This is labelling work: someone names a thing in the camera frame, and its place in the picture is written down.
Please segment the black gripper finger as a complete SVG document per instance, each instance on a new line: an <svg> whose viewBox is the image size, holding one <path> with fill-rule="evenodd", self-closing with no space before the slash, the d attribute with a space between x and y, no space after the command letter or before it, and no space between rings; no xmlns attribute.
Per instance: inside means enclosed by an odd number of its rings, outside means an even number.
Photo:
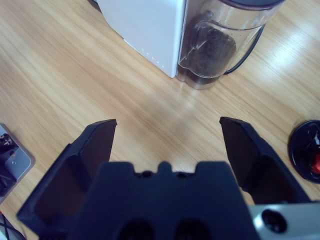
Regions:
<svg viewBox="0 0 320 240"><path fill-rule="evenodd" d="M251 124L222 116L228 161L238 185L255 204L301 204L311 200L274 149Z"/></svg>
<svg viewBox="0 0 320 240"><path fill-rule="evenodd" d="M40 240L65 240L100 166L110 160L117 121L88 125L31 192L17 218Z"/></svg>

